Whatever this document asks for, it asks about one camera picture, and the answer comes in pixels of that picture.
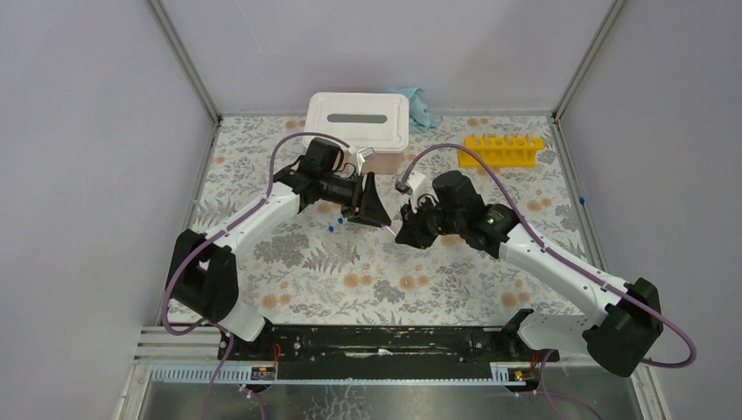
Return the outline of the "pink plastic bin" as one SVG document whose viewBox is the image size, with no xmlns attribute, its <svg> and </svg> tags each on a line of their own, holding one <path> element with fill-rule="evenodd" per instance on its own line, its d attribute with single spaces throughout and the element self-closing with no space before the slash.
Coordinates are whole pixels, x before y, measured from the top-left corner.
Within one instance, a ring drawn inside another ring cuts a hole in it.
<svg viewBox="0 0 742 420">
<path fill-rule="evenodd" d="M 374 172 L 381 175 L 395 175 L 403 164 L 403 153 L 377 153 L 362 165 L 364 173 Z"/>
</svg>

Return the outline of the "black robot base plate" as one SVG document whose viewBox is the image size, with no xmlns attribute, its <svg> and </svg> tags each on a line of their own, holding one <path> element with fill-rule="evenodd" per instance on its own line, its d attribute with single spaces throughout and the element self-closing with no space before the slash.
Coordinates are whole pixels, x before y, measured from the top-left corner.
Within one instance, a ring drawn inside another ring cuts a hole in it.
<svg viewBox="0 0 742 420">
<path fill-rule="evenodd" d="M 280 380 L 474 382 L 524 386 L 559 353 L 530 348 L 509 328 L 272 325 L 253 341 L 221 336 L 220 357 L 265 362 Z"/>
</svg>

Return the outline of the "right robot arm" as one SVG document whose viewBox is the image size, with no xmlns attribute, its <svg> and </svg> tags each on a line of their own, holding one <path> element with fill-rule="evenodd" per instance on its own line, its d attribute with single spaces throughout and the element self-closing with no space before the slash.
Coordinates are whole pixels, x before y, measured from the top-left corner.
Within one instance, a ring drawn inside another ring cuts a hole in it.
<svg viewBox="0 0 742 420">
<path fill-rule="evenodd" d="M 467 245 L 529 273 L 569 300 L 578 315 L 518 311 L 501 338 L 503 352 L 522 361 L 534 351 L 557 350 L 592 357 L 608 372 L 628 377 L 663 331 L 658 290 L 645 279 L 633 283 L 580 260 L 536 232 L 516 211 L 487 204 L 460 171 L 437 176 L 433 192 L 425 176 L 412 173 L 395 187 L 409 195 L 400 210 L 398 244 L 427 249 L 440 236 L 457 235 Z"/>
</svg>

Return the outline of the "clear plastic zip bag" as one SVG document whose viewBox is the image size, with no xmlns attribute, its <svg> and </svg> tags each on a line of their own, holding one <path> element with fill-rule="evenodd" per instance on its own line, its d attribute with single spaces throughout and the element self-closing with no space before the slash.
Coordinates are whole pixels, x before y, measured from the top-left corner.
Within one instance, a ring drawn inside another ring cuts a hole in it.
<svg viewBox="0 0 742 420">
<path fill-rule="evenodd" d="M 394 237 L 397 237 L 400 233 L 399 229 L 392 226 L 392 220 L 386 214 L 372 214 L 369 221 L 373 227 L 386 229 Z"/>
</svg>

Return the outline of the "light blue cloth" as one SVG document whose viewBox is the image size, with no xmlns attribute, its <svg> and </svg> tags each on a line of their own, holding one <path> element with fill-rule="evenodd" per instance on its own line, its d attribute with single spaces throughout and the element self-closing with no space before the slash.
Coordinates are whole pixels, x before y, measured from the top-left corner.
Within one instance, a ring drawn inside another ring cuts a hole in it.
<svg viewBox="0 0 742 420">
<path fill-rule="evenodd" d="M 389 90 L 391 94 L 403 95 L 409 102 L 409 132 L 422 134 L 434 130 L 438 126 L 438 119 L 430 111 L 428 104 L 422 99 L 422 87 L 402 87 Z"/>
</svg>

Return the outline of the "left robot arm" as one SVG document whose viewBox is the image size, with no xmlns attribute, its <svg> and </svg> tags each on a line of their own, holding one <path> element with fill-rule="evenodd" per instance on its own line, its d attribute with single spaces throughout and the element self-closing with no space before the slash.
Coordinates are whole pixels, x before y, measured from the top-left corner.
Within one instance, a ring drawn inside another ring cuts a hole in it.
<svg viewBox="0 0 742 420">
<path fill-rule="evenodd" d="M 175 299 L 198 314 L 200 323 L 237 337 L 238 348 L 259 360 L 269 353 L 272 338 L 263 330 L 267 319 L 240 300 L 238 253 L 318 201 L 339 205 L 342 217 L 351 223 L 390 225 L 374 173 L 361 172 L 374 158 L 374 150 L 317 132 L 310 136 L 306 151 L 281 170 L 275 168 L 277 154 L 271 154 L 269 182 L 262 195 L 205 233 L 187 229 L 178 236 L 161 306 L 163 324 L 169 323 L 168 304 Z"/>
</svg>

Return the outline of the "white plastic bin lid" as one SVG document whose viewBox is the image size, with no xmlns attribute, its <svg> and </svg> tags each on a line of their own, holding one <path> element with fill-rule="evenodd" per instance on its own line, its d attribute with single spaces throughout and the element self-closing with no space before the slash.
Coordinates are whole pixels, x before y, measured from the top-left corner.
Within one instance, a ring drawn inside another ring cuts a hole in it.
<svg viewBox="0 0 742 420">
<path fill-rule="evenodd" d="M 304 128 L 358 148 L 401 153 L 409 145 L 410 103 L 402 94 L 316 93 Z"/>
</svg>

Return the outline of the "yellow test tube rack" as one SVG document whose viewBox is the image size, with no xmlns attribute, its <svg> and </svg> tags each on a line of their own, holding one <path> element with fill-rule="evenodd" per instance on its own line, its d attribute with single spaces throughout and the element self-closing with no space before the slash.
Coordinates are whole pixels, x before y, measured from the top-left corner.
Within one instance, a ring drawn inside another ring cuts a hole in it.
<svg viewBox="0 0 742 420">
<path fill-rule="evenodd" d="M 544 149 L 544 142 L 530 135 L 483 135 L 466 137 L 463 146 L 491 168 L 535 167 L 536 155 Z"/>
</svg>

